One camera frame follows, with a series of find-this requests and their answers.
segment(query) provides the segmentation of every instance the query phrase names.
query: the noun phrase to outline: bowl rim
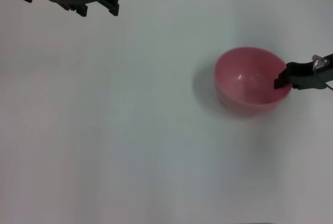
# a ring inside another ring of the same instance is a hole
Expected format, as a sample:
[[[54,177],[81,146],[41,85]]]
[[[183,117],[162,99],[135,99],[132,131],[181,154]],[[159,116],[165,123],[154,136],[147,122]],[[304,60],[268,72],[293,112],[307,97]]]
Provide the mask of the bowl rim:
[[[228,54],[229,52],[231,52],[231,51],[235,51],[235,50],[240,50],[240,49],[256,49],[256,50],[259,50],[259,51],[262,51],[262,52],[269,53],[270,55],[275,56],[278,60],[280,60],[282,63],[284,63],[284,64],[286,65],[286,63],[285,63],[281,58],[279,58],[277,55],[275,55],[274,53],[272,53],[272,52],[270,52],[270,51],[268,51],[268,50],[266,50],[266,49],[263,49],[263,48],[257,48],[257,47],[237,47],[237,48],[232,48],[232,49],[228,50],[227,52],[223,53],[223,54],[218,58],[218,60],[217,60],[216,63],[215,63],[215,68],[214,68],[214,82],[215,82],[215,85],[217,86],[217,88],[220,90],[220,92],[223,93],[224,96],[228,97],[229,99],[231,99],[232,101],[234,101],[234,102],[236,102],[236,103],[238,103],[238,104],[242,104],[242,105],[244,105],[244,106],[251,106],[251,107],[267,107],[267,106],[274,106],[274,105],[276,105],[278,102],[280,102],[280,101],[282,101],[283,99],[285,99],[285,98],[289,95],[289,93],[290,93],[290,91],[291,91],[291,89],[292,89],[292,84],[289,84],[288,86],[285,86],[285,87],[284,87],[284,88],[288,88],[288,87],[289,87],[289,89],[286,90],[286,95],[284,95],[284,96],[283,96],[282,98],[280,98],[279,100],[274,101],[274,102],[271,102],[271,103],[261,103],[261,104],[248,103],[248,102],[241,101],[241,100],[239,100],[239,99],[237,99],[237,98],[234,98],[234,97],[230,96],[228,93],[225,93],[225,92],[224,92],[224,89],[222,89],[222,88],[220,87],[220,85],[219,85],[219,83],[218,83],[218,81],[217,81],[217,75],[216,75],[217,64],[218,64],[218,62],[219,62],[219,61],[220,61],[220,60],[221,60],[226,54]]]

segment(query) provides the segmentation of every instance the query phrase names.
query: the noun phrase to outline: pink bowl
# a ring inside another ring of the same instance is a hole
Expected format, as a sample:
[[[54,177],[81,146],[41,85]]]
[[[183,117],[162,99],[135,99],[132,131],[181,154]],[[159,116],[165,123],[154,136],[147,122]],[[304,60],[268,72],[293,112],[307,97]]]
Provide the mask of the pink bowl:
[[[223,54],[215,66],[215,85],[225,106],[254,115],[275,107],[290,92],[291,85],[274,89],[286,64],[264,49],[243,47]]]

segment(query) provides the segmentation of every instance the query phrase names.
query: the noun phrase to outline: white tabletop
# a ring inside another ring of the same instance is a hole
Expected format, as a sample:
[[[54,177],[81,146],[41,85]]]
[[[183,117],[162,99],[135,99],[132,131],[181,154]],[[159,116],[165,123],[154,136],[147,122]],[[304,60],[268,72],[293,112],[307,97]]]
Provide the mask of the white tabletop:
[[[333,219],[333,92],[237,118],[214,62],[333,53],[333,0],[0,0],[0,223]]]

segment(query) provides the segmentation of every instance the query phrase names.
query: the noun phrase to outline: bowl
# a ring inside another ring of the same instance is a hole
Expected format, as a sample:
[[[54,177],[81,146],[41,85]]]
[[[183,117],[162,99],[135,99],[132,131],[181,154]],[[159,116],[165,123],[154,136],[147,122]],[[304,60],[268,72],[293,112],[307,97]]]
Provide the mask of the bowl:
[[[286,64],[273,53],[242,47],[223,54],[215,66],[215,86],[222,103],[242,115],[254,115],[274,108],[290,92],[291,84],[274,89]]]

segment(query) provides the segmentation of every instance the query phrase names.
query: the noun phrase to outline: white table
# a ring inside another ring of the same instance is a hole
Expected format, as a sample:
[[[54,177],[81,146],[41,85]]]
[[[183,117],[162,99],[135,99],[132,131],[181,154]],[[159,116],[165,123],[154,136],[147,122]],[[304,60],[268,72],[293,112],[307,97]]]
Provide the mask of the white table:
[[[333,0],[120,5],[0,0],[0,223],[331,223],[333,92],[236,118],[212,70],[333,53]]]

